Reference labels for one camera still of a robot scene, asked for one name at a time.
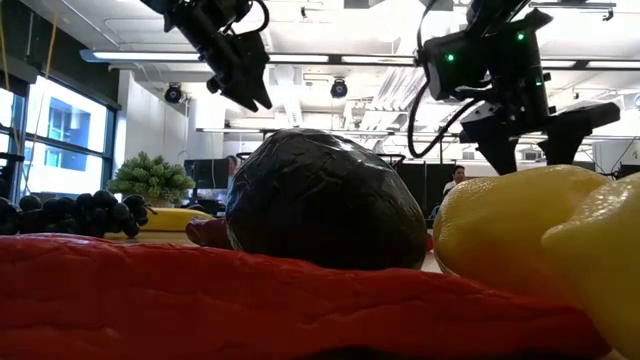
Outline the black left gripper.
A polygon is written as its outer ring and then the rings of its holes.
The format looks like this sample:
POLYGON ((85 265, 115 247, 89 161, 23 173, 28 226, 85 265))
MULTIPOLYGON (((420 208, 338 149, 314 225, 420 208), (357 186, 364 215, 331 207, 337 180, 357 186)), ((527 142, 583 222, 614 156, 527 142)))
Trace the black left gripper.
POLYGON ((235 95, 235 101, 252 112, 258 110, 257 103, 272 108, 263 80, 269 56, 258 32, 217 33, 202 48, 202 60, 214 73, 207 81, 210 92, 235 95))

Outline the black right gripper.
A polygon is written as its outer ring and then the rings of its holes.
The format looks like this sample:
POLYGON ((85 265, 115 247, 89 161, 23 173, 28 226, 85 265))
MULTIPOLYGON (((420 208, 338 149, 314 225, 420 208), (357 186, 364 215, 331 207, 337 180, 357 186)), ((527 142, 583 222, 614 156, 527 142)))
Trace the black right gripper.
MULTIPOLYGON (((498 17, 484 33, 494 92, 490 109, 494 115, 464 122, 459 139, 462 143, 476 143, 477 150, 499 175, 517 171, 518 139, 509 132, 506 121, 533 128, 550 116, 536 32, 552 20, 544 12, 530 12, 516 21, 498 17)), ((538 146, 548 165, 571 165, 582 141, 594 129, 619 119, 620 108, 613 102, 554 115, 544 128, 547 139, 538 146)))

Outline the yellow lemon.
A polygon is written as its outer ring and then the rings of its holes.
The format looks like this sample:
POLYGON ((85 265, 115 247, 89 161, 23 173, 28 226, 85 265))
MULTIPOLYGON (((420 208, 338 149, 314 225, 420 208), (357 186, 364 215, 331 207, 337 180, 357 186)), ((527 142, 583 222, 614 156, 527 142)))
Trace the yellow lemon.
POLYGON ((555 165, 467 180, 449 192, 434 222, 434 253, 447 271, 513 294, 569 304, 541 245, 609 180, 555 165))
POLYGON ((609 345, 640 360, 640 173, 594 190, 541 243, 609 345))

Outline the dark red chili pepper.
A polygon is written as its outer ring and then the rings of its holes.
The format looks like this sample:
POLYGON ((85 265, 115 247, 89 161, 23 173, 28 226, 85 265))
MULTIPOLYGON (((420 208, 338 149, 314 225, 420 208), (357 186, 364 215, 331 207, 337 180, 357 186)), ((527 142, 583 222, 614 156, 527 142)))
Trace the dark red chili pepper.
POLYGON ((194 218, 186 225, 185 233, 191 242, 199 246, 232 249, 224 218, 194 218))

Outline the yellow banana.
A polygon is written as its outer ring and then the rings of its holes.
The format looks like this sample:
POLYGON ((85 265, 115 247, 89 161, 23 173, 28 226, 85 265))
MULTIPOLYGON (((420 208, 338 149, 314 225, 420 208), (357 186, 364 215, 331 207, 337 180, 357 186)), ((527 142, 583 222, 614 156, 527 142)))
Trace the yellow banana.
POLYGON ((141 226, 147 232, 183 232, 194 218, 211 220, 213 216, 187 208, 156 208, 148 211, 147 223, 141 226))

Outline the black grape bunch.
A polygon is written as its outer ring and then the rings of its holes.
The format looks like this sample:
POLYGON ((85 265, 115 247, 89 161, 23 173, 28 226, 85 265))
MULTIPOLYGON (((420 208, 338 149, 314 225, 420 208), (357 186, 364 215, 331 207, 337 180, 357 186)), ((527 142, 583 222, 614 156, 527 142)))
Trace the black grape bunch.
POLYGON ((0 235, 65 233, 104 238, 124 234, 135 238, 148 223, 149 214, 156 212, 142 196, 119 201, 106 190, 44 202, 35 195, 24 196, 17 204, 0 198, 0 235))

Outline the person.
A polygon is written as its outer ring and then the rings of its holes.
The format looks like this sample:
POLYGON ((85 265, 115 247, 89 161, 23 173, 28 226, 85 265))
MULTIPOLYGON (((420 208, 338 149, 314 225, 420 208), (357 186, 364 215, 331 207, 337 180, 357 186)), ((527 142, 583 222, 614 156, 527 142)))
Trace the person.
POLYGON ((464 182, 465 180, 465 167, 462 165, 456 165, 453 169, 452 180, 445 184, 442 194, 446 196, 453 188, 455 188, 459 183, 464 182))

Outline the black metal rack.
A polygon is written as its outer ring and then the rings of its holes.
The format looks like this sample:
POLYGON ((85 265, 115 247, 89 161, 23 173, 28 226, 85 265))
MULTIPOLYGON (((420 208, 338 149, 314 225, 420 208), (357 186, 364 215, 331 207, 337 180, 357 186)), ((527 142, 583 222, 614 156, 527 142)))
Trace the black metal rack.
MULTIPOLYGON (((232 141, 264 142, 275 133, 284 131, 284 128, 197 128, 196 131, 231 137, 232 141)), ((409 136, 406 131, 311 129, 311 132, 320 132, 351 140, 372 150, 379 156, 390 158, 394 166, 402 161, 416 160, 416 157, 412 156, 408 150, 409 136)), ((445 132, 440 139, 437 136, 437 131, 417 131, 413 133, 412 139, 418 150, 425 150, 435 140, 433 151, 436 152, 436 161, 443 163, 446 160, 443 155, 444 148, 451 143, 458 143, 458 134, 445 132)))

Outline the black partition panel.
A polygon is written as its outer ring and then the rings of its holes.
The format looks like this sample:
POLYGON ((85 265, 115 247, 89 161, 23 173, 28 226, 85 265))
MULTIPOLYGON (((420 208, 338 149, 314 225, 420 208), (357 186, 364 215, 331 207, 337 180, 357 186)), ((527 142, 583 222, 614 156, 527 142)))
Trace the black partition panel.
POLYGON ((442 201, 445 185, 452 180, 453 163, 409 162, 397 167, 397 172, 429 219, 432 210, 442 201))

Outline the dark purple cabbage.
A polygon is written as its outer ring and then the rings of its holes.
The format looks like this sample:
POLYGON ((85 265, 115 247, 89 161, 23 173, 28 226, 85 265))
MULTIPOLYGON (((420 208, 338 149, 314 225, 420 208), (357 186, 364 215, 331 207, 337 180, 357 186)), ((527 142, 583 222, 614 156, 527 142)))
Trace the dark purple cabbage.
POLYGON ((239 166, 226 205, 232 247, 333 269, 421 267, 423 212, 399 174, 339 135, 287 129, 239 166))

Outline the green potted plant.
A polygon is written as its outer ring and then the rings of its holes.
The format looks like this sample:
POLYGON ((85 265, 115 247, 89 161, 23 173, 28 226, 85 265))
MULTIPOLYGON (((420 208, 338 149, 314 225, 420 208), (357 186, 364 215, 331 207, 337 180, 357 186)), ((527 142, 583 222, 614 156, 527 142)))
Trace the green potted plant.
POLYGON ((180 205, 194 187, 182 165, 170 164, 161 155, 150 157, 144 151, 125 160, 107 185, 111 193, 140 195, 160 207, 180 205))

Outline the long ceiling light strip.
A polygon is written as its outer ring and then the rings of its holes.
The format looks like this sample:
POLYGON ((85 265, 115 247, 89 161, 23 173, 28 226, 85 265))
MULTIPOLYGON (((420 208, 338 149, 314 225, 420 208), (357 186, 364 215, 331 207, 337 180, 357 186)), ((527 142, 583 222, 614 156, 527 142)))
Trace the long ceiling light strip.
MULTIPOLYGON (((199 55, 191 52, 136 52, 81 50, 80 56, 90 63, 198 63, 199 55)), ((413 56, 407 55, 350 55, 313 53, 271 53, 273 64, 388 66, 412 67, 413 56)), ((543 68, 570 71, 640 71, 640 59, 570 59, 543 58, 543 68)))

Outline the rectangular ceiling light fixture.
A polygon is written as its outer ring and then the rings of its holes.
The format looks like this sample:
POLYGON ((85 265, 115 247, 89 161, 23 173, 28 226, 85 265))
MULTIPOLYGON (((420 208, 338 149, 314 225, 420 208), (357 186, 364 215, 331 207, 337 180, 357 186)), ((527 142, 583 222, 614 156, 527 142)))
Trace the rectangular ceiling light fixture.
POLYGON ((553 1, 534 1, 528 3, 530 8, 539 9, 573 9, 586 11, 605 11, 603 21, 609 21, 614 16, 614 9, 617 7, 615 1, 594 2, 593 0, 553 0, 553 1))

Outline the large window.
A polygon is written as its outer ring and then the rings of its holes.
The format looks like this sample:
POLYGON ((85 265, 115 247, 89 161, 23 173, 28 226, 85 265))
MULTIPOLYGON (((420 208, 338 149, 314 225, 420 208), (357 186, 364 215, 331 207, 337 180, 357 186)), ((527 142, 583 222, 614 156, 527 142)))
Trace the large window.
POLYGON ((24 157, 16 196, 74 196, 104 187, 113 169, 115 111, 55 81, 0 80, 0 152, 24 157))

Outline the long bright red pepper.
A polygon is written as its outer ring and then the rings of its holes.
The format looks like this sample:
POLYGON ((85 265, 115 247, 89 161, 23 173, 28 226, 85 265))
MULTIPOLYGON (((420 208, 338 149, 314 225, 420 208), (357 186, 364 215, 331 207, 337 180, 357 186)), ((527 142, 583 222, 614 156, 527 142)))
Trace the long bright red pepper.
POLYGON ((70 235, 0 237, 0 360, 597 358, 579 310, 450 275, 70 235))

